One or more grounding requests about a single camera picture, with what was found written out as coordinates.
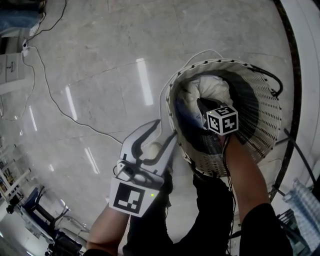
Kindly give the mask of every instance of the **black pants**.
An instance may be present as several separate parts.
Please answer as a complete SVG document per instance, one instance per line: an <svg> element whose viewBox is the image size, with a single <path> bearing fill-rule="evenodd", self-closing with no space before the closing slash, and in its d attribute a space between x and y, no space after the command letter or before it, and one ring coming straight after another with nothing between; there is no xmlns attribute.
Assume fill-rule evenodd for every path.
<svg viewBox="0 0 320 256"><path fill-rule="evenodd" d="M232 194L219 178L202 181L194 176L193 185L199 214L189 233L175 244L169 238L166 205L171 191L165 187L143 217L131 217L125 256L226 255L233 219Z"/></svg>

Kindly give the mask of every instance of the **black floor border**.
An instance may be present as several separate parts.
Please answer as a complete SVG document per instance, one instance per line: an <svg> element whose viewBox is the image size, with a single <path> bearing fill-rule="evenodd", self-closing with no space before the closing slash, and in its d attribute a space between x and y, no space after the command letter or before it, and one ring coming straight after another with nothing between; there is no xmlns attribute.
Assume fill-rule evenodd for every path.
<svg viewBox="0 0 320 256"><path fill-rule="evenodd" d="M301 67L300 67L300 58L298 53L298 47L296 38L291 27L290 21L288 19L287 13L280 0L273 0L283 23L285 33L289 42L291 60L293 67L293 85L294 85L294 97L293 97L293 112L292 112L292 122L290 135L296 139L298 134L298 128L300 123L300 114L301 114L301 95L302 95L302 81L301 81ZM294 152L294 145L288 143L285 154L282 160L281 169L275 179L274 188L269 193L270 201L272 201L277 193L277 189L280 188L280 185L285 177L287 172L290 159Z"/></svg>

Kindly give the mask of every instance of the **left forearm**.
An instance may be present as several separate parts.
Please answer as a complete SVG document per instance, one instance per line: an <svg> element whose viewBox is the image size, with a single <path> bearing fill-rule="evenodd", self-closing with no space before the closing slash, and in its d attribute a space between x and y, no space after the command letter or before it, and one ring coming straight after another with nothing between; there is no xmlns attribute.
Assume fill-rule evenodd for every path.
<svg viewBox="0 0 320 256"><path fill-rule="evenodd" d="M126 231L129 215L108 205L94 222L87 243L88 249L101 249L112 255L118 254L118 246Z"/></svg>

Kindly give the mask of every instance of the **right forearm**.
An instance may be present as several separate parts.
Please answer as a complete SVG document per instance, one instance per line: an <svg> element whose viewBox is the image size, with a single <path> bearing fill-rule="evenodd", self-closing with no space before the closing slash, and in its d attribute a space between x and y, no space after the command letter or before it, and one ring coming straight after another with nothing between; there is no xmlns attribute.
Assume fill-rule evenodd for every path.
<svg viewBox="0 0 320 256"><path fill-rule="evenodd" d="M225 156L242 222L254 207L270 202L266 182L249 152L234 135L230 137Z"/></svg>

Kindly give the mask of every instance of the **blue jeans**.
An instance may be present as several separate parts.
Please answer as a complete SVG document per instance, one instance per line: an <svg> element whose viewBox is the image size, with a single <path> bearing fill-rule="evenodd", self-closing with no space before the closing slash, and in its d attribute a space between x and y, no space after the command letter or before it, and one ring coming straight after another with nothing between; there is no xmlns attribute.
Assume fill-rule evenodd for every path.
<svg viewBox="0 0 320 256"><path fill-rule="evenodd" d="M0 32L12 28L31 29L39 20L37 11L0 9Z"/></svg>

